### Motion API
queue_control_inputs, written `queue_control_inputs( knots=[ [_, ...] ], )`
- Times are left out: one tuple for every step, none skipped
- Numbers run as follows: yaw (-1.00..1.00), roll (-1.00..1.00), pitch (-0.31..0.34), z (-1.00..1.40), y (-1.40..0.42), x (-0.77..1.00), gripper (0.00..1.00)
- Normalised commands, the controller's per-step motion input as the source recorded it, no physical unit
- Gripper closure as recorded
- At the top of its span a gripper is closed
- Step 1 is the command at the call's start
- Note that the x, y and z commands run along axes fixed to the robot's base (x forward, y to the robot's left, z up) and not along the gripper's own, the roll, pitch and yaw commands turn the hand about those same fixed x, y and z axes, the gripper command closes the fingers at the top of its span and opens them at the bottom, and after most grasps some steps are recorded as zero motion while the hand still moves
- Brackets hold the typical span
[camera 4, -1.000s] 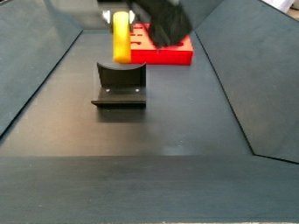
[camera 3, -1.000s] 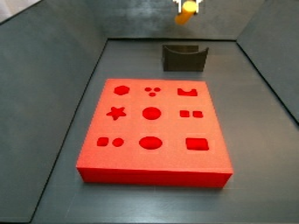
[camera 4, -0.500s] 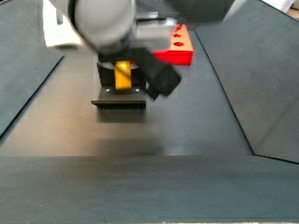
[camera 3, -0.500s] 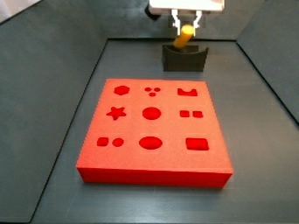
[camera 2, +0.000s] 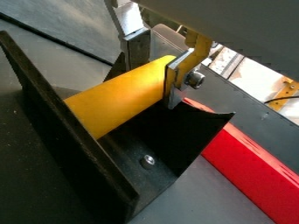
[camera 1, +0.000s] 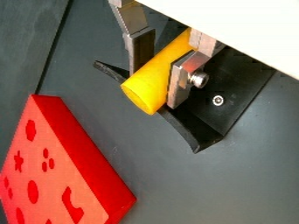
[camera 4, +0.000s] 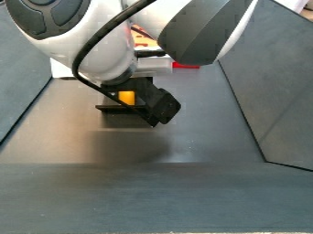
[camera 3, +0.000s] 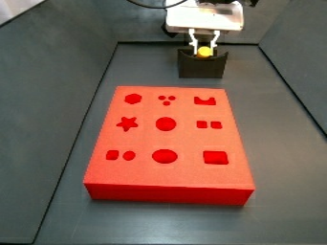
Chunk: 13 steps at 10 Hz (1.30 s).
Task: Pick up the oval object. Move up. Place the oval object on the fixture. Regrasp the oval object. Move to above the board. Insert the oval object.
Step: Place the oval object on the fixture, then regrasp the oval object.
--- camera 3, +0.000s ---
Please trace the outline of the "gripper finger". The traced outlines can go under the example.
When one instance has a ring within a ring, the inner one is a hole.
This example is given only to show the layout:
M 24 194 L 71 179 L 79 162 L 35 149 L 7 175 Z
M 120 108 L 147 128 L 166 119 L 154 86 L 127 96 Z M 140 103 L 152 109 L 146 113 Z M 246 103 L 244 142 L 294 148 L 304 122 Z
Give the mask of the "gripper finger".
M 211 56 L 214 55 L 215 48 L 218 47 L 218 40 L 219 40 L 220 34 L 222 34 L 220 31 L 218 30 L 214 31 L 214 38 L 210 42 Z
M 194 55 L 196 56 L 198 53 L 198 39 L 195 37 L 195 29 L 188 29 L 188 34 L 191 38 L 190 45 L 194 47 Z

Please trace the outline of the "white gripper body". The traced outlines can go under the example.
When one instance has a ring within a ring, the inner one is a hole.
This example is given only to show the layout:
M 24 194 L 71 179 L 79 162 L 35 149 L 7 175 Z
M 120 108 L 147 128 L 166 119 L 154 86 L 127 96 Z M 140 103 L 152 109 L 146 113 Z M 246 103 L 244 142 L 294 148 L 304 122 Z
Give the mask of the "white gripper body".
M 244 27 L 243 5 L 239 1 L 228 4 L 211 3 L 211 0 L 187 0 L 168 8 L 166 28 L 171 33 L 196 33 L 211 31 L 242 31 Z

